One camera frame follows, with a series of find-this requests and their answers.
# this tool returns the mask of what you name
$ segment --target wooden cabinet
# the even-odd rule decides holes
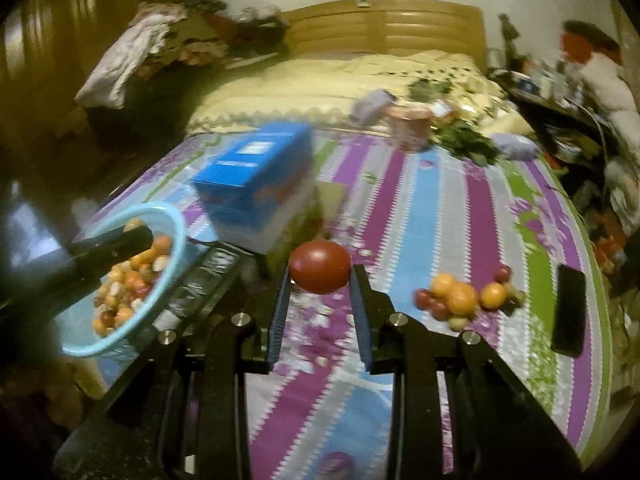
[[[83,183],[114,167],[76,92],[140,2],[183,1],[18,0],[8,13],[0,26],[0,145],[47,213],[64,216]]]

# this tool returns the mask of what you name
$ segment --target black phone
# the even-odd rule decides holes
[[[558,267],[556,317],[551,349],[559,354],[579,357],[584,345],[587,315],[584,273],[566,265]]]

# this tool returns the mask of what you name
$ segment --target green stripe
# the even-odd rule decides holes
[[[164,186],[166,186],[169,182],[171,182],[175,177],[182,173],[182,170],[190,165],[192,162],[198,160],[201,156],[204,156],[207,153],[209,148],[213,148],[220,144],[220,140],[222,140],[222,136],[220,134],[216,134],[216,138],[214,140],[208,140],[203,143],[200,150],[191,155],[187,160],[185,160],[182,164],[173,168],[169,173],[167,173],[162,180],[158,183],[158,185],[151,190],[151,192],[146,196],[146,198],[142,202],[149,202]]]
[[[551,171],[551,168],[547,165],[548,173],[554,180],[556,187],[558,189],[562,189],[562,185],[556,178],[556,176]],[[578,212],[576,211],[574,205],[570,200],[565,200],[566,204],[569,206],[569,210],[574,215],[575,219],[579,219]],[[610,395],[610,368],[611,368],[611,326],[609,325],[609,314],[607,313],[607,299],[604,294],[604,287],[602,283],[602,275],[600,273],[600,268],[598,267],[598,263],[596,262],[596,258],[593,254],[593,250],[591,249],[591,241],[589,240],[589,235],[587,234],[586,229],[581,221],[576,220],[576,224],[580,229],[580,234],[582,235],[582,241],[587,247],[587,254],[589,255],[589,264],[591,267],[591,275],[593,277],[593,285],[596,290],[596,301],[598,303],[598,323],[600,325],[600,341],[602,346],[602,380],[600,381],[600,396],[598,398],[598,407],[596,409],[595,420],[593,422],[593,431],[589,436],[587,441],[587,445],[584,448],[584,452],[580,456],[582,463],[587,465],[593,461],[593,459],[597,455],[597,446],[600,443],[600,437],[602,436],[602,427],[604,425],[604,421],[606,420],[607,415],[607,403],[609,401]]]
[[[314,171],[316,172],[316,174],[320,173],[320,170],[322,170],[324,163],[331,156],[337,146],[337,140],[329,140],[324,144],[322,148],[314,153]]]
[[[514,197],[535,204],[539,192],[529,187],[516,165],[510,161],[502,161],[500,165]],[[558,361],[550,349],[556,300],[551,261],[546,249],[538,243],[536,235],[524,226],[525,222],[532,219],[539,219],[535,212],[524,212],[515,225],[524,242],[529,273],[529,362],[525,383],[545,411],[551,414],[558,382]]]

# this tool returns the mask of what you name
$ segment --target green vegetable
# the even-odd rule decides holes
[[[409,85],[409,99],[419,103],[427,103],[437,99],[443,94],[451,92],[451,81],[430,81],[418,79]]]
[[[470,158],[478,166],[494,164],[500,151],[491,140],[458,119],[434,133],[434,140],[456,158]]]

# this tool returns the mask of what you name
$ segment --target cardboard box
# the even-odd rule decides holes
[[[258,254],[266,275],[286,261],[298,245],[312,240],[322,228],[322,205],[315,178],[307,178],[277,209],[260,231],[218,225],[219,240]]]
[[[309,124],[269,123],[217,156],[192,183],[217,230],[261,232],[312,175]]]

